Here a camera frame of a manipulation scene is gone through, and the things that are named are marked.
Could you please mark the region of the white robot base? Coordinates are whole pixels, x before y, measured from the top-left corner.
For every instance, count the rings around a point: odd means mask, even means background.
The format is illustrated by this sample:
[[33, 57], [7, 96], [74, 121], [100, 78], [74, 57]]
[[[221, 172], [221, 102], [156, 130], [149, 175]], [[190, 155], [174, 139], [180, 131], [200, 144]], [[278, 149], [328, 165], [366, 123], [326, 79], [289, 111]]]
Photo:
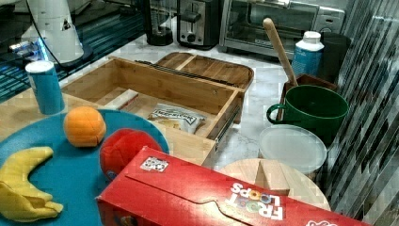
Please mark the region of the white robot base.
[[25, 0], [25, 5], [32, 25], [20, 42], [9, 46], [12, 53], [66, 68], [91, 57], [92, 48], [79, 39], [68, 0]]

